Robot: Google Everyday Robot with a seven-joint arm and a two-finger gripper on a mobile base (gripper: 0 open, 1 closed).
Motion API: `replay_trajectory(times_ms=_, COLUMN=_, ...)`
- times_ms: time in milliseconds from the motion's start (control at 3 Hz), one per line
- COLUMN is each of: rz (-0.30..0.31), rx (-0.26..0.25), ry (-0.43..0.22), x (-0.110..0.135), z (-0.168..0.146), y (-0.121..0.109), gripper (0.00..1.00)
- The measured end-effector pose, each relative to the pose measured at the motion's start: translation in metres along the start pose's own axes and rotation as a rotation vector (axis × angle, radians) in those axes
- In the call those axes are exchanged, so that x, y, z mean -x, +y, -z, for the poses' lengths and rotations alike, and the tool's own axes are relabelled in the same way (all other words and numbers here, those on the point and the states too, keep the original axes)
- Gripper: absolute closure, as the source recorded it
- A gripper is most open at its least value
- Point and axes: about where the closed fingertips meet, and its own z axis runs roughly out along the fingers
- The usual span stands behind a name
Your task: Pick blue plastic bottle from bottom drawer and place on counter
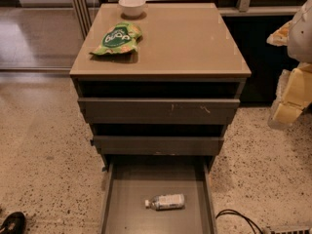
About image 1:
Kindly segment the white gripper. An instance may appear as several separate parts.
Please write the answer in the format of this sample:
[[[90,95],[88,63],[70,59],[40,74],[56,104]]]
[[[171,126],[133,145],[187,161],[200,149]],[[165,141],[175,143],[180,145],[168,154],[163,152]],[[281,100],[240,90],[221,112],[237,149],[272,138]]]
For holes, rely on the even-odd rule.
[[[266,39],[266,43],[287,46],[291,22],[288,21]],[[312,65],[283,70],[279,77],[276,98],[272,103],[268,126],[283,130],[290,127],[312,103]]]

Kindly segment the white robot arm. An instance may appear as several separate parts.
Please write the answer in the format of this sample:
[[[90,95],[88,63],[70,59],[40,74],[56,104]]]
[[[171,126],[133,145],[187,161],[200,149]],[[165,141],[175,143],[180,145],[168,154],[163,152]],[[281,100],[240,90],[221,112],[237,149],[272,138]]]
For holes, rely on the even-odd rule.
[[[282,71],[271,106],[268,125],[283,130],[312,103],[312,0],[307,0],[292,20],[270,34],[266,42],[286,46],[288,56],[298,61],[292,71]]]

